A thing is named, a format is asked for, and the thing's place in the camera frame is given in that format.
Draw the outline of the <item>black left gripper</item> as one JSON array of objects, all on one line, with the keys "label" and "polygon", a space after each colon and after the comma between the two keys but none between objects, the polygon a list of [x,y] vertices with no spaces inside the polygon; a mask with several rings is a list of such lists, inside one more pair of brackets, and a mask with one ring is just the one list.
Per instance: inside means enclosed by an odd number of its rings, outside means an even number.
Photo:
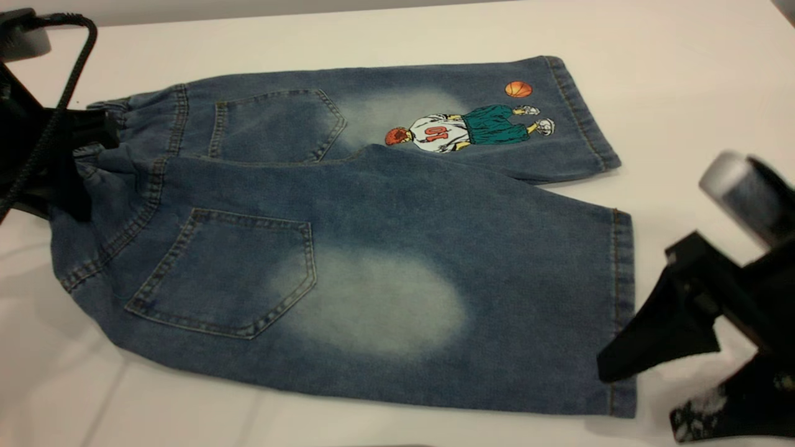
[{"label": "black left gripper", "polygon": [[[91,196],[83,184],[70,140],[60,141],[63,111],[43,107],[2,64],[2,218],[11,209],[45,220],[57,207],[79,222],[91,220]],[[75,111],[75,145],[119,147],[121,124],[104,110]]]}]

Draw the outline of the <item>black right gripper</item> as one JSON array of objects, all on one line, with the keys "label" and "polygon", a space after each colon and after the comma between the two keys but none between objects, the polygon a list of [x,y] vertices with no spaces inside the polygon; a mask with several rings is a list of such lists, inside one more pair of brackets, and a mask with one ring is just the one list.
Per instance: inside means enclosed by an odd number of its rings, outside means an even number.
[{"label": "black right gripper", "polygon": [[[665,250],[667,263],[641,309],[597,358],[606,384],[662,363],[717,353],[726,317],[759,350],[793,358],[793,242],[739,266],[701,233]],[[670,412],[673,438],[694,443],[741,436],[794,436],[793,369],[756,354],[721,384]]]}]

